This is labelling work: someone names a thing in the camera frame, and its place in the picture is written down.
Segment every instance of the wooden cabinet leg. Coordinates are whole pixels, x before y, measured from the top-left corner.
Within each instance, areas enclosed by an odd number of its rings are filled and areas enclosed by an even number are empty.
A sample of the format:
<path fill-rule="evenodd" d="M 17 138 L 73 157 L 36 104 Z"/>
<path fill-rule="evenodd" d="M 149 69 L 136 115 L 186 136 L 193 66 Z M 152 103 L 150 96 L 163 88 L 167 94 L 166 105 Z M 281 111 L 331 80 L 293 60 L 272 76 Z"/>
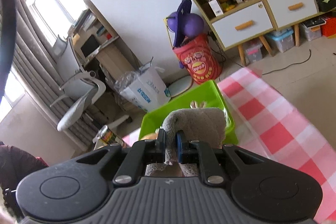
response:
<path fill-rule="evenodd" d="M 264 45 L 264 47 L 266 48 L 266 50 L 268 51 L 268 53 L 271 56 L 274 56 L 273 51 L 271 49 L 271 47 L 269 46 L 267 40 L 265 39 L 265 37 L 263 35 L 259 36 L 259 39 L 261 40 L 262 44 Z"/>
<path fill-rule="evenodd" d="M 300 47 L 300 30 L 299 30 L 299 24 L 294 25 L 294 33 L 295 33 L 295 45 L 297 47 Z"/>
<path fill-rule="evenodd" d="M 245 52 L 243 48 L 243 44 L 238 45 L 239 55 L 240 55 L 240 61 L 243 67 L 246 66 L 246 59 L 245 59 Z"/>

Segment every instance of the dark sleeve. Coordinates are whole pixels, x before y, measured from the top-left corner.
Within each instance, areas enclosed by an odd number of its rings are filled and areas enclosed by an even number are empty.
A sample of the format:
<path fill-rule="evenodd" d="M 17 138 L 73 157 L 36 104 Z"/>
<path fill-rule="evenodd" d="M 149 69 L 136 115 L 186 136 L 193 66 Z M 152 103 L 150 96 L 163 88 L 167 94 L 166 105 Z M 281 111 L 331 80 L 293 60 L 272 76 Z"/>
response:
<path fill-rule="evenodd" d="M 17 177 L 11 161 L 9 147 L 0 146 L 0 186 L 3 194 L 7 188 L 16 189 Z"/>
<path fill-rule="evenodd" d="M 21 181 L 25 176 L 46 168 L 47 166 L 36 159 L 32 154 L 23 151 L 15 146 L 11 146 L 12 162 L 16 171 L 16 176 Z"/>

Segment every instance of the plastic storage box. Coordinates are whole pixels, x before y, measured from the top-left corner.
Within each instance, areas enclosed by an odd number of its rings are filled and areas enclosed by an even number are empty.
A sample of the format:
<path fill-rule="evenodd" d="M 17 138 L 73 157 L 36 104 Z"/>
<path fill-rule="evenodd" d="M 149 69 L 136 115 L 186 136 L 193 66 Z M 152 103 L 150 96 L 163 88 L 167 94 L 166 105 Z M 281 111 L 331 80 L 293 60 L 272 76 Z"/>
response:
<path fill-rule="evenodd" d="M 259 61 L 263 58 L 261 47 L 263 46 L 260 39 L 253 39 L 244 44 L 245 54 L 250 63 Z"/>
<path fill-rule="evenodd" d="M 288 30 L 283 35 L 276 37 L 271 34 L 266 34 L 266 40 L 272 45 L 272 47 L 278 48 L 279 52 L 285 52 L 290 48 L 294 47 L 294 39 L 293 39 L 293 29 Z"/>
<path fill-rule="evenodd" d="M 205 101 L 207 102 L 207 107 L 219 107 L 223 109 L 226 114 L 226 138 L 224 142 L 238 144 L 235 134 L 235 122 L 214 80 L 206 81 L 200 86 L 179 95 L 164 106 L 147 113 L 142 119 L 139 140 L 148 134 L 154 133 L 157 128 L 160 128 L 170 112 L 182 108 L 190 108 L 192 101 L 197 101 L 198 103 Z"/>
<path fill-rule="evenodd" d="M 321 27 L 307 28 L 304 24 L 300 24 L 300 33 L 308 40 L 312 41 L 322 37 Z"/>
<path fill-rule="evenodd" d="M 288 32 L 290 30 L 293 30 L 293 28 L 290 27 L 290 28 L 287 28 L 287 29 L 283 29 L 281 31 L 272 31 L 272 32 L 270 32 L 270 34 L 275 36 L 275 37 L 279 37 L 279 36 L 283 35 L 284 33 Z"/>
<path fill-rule="evenodd" d="M 336 17 L 324 17 L 326 25 L 321 26 L 322 35 L 331 37 L 336 34 Z"/>

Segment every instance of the white drawer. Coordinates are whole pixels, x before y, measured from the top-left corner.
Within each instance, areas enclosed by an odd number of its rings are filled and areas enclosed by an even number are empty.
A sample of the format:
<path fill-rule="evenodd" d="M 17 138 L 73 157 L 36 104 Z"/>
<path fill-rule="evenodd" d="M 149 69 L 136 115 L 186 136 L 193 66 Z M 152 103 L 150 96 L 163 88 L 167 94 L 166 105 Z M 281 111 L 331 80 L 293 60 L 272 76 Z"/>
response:
<path fill-rule="evenodd" d="M 268 0 L 279 28 L 318 13 L 314 0 Z"/>
<path fill-rule="evenodd" d="M 212 24 L 224 47 L 229 47 L 273 28 L 262 2 L 256 3 Z"/>

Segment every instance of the drawer handle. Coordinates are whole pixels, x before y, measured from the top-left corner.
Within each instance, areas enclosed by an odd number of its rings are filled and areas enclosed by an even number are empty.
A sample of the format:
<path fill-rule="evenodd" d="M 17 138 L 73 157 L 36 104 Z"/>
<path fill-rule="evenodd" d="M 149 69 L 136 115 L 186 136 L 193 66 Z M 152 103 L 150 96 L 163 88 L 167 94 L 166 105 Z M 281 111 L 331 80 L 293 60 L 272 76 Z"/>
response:
<path fill-rule="evenodd" d="M 254 25 L 254 21 L 250 20 L 248 22 L 243 23 L 242 25 L 236 26 L 235 29 L 237 31 L 241 31 L 241 30 L 244 30 L 244 29 L 246 29 L 248 27 L 251 27 L 252 25 Z"/>
<path fill-rule="evenodd" d="M 294 5 L 290 6 L 290 7 L 288 7 L 288 10 L 295 11 L 295 10 L 298 10 L 298 9 L 300 9 L 302 7 L 303 7 L 303 2 L 300 2 L 298 4 L 294 4 Z"/>
<path fill-rule="evenodd" d="M 310 30 L 312 31 L 312 32 L 316 32 L 316 31 L 318 31 L 318 30 L 320 30 L 320 26 L 317 26 L 317 27 L 312 27 Z"/>

